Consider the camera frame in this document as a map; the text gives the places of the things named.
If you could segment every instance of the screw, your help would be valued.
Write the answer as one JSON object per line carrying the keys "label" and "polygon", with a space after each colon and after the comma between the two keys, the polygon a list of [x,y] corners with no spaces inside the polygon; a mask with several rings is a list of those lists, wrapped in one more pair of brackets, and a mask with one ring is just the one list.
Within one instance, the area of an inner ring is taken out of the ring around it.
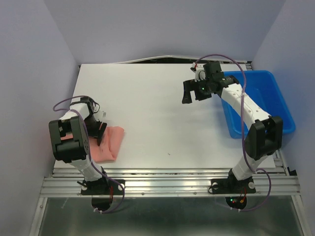
{"label": "screw", "polygon": [[250,189],[254,189],[254,188],[255,188],[255,184],[254,184],[253,182],[249,182],[249,183],[248,183],[248,187],[249,187]]}

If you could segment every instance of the pink towel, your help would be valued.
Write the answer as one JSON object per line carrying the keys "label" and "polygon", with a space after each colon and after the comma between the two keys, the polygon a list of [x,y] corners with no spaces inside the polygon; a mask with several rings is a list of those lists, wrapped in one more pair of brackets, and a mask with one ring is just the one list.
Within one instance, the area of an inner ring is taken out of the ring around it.
{"label": "pink towel", "polygon": [[[124,129],[115,126],[106,127],[100,146],[97,145],[96,139],[89,138],[93,160],[95,162],[116,161],[123,137]],[[71,138],[72,134],[69,134],[63,137],[62,140]]]}

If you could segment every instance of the folded cloth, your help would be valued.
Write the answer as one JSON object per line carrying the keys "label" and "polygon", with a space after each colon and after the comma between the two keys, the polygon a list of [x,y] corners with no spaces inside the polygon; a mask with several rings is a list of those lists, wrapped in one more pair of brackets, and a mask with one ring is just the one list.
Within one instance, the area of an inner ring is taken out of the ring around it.
{"label": "folded cloth", "polygon": [[[115,127],[106,127],[100,146],[96,139],[89,138],[91,156],[95,162],[116,161],[120,145],[124,137],[124,129]],[[62,140],[72,139],[72,134],[68,134]]]}

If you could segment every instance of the blue plastic tray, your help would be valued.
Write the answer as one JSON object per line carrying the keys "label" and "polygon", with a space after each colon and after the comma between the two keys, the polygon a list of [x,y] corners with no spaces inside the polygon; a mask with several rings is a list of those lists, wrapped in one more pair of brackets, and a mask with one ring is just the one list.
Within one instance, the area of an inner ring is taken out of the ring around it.
{"label": "blue plastic tray", "polygon": [[[240,71],[225,72],[225,76],[235,76],[243,86],[244,79]],[[288,107],[281,95],[277,82],[273,74],[265,70],[245,71],[247,86],[246,93],[254,102],[263,110],[272,116],[280,116],[283,120],[283,133],[289,134],[294,132],[295,123],[290,114]],[[225,114],[225,119],[228,131],[233,139],[241,138],[241,118],[233,110],[233,108],[222,100],[222,106]]]}

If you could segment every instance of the cable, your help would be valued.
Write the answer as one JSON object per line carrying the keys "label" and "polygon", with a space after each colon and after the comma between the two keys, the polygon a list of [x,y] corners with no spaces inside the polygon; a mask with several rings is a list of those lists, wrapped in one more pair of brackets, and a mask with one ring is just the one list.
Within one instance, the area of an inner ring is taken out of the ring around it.
{"label": "cable", "polygon": [[[60,104],[62,104],[62,103],[64,103],[64,102],[66,102],[66,101],[72,100],[73,98],[78,98],[78,97],[87,97],[87,96],[81,95],[81,96],[74,96],[74,97],[71,97],[71,98],[64,99],[64,100],[60,101],[59,103],[57,103],[55,106],[53,106],[53,111],[54,111],[54,112],[58,112],[58,111],[72,111],[72,112],[76,113],[76,114],[78,115],[78,117],[80,117],[80,119],[82,120],[82,122],[83,122],[83,127],[84,127],[84,131],[85,131],[85,133],[86,133],[86,135],[87,135],[87,137],[88,137],[89,135],[88,135],[87,127],[86,127],[86,125],[85,125],[85,123],[84,123],[84,119],[82,118],[82,116],[80,115],[80,113],[78,113],[76,110],[72,110],[72,109],[71,109],[71,110],[70,110],[70,109],[66,109],[66,108],[59,108],[59,109],[56,109],[56,107],[57,107],[58,105],[60,105]],[[99,174],[101,174],[101,175],[102,175],[104,178],[106,178],[107,180],[110,180],[110,181],[114,182],[115,184],[119,185],[119,186],[122,188],[122,190],[123,190],[123,197],[122,197],[122,199],[120,200],[120,202],[118,203],[118,205],[115,206],[113,209],[106,210],[106,211],[102,211],[102,210],[98,210],[97,208],[94,208],[94,211],[99,212],[99,213],[101,213],[101,214],[112,213],[112,212],[113,212],[114,210],[116,210],[116,209],[122,204],[122,202],[124,201],[124,198],[125,198],[125,187],[123,187],[122,184],[120,184],[118,181],[116,181],[116,180],[114,180],[114,179],[108,177],[106,174],[102,173],[101,171],[99,171],[99,170],[96,168],[96,166],[94,165],[94,163],[93,163],[93,161],[92,161],[92,156],[91,156],[91,150],[90,150],[90,149],[89,149],[89,159],[90,159],[90,161],[91,161],[92,167],[93,167]]]}
{"label": "cable", "polygon": [[[247,157],[246,157],[246,151],[245,151],[245,134],[244,134],[244,95],[245,95],[245,89],[246,89],[246,83],[247,83],[247,80],[246,80],[246,75],[242,69],[242,67],[240,66],[240,64],[233,60],[232,58],[228,57],[228,56],[225,56],[225,55],[222,55],[222,54],[208,54],[208,55],[205,55],[201,58],[199,58],[198,60],[196,60],[195,62],[195,68],[197,67],[197,63],[200,62],[202,59],[204,58],[207,58],[207,57],[212,57],[212,56],[219,56],[219,57],[223,57],[223,58],[226,58],[226,59],[229,59],[231,60],[233,63],[235,63],[237,65],[237,67],[241,70],[242,72],[242,75],[244,77],[244,85],[243,85],[243,88],[242,88],[242,97],[241,97],[241,131],[242,131],[242,150],[243,150],[243,156],[244,156],[244,159],[245,159],[245,162],[248,166],[248,168],[254,173],[255,170],[252,169],[252,167],[250,166],[250,164],[248,163],[248,160],[247,160]],[[268,180],[269,180],[269,189],[268,189],[268,193],[267,193],[267,196],[266,198],[264,199],[264,201],[253,207],[253,208],[250,208],[250,209],[243,209],[243,210],[240,210],[240,209],[236,209],[238,211],[251,211],[251,210],[256,210],[258,208],[260,208],[266,201],[267,199],[269,198],[270,196],[270,192],[271,192],[271,179],[270,179],[270,176],[269,174],[263,169],[263,168],[257,168],[256,171],[263,171],[267,177],[268,177]]]}

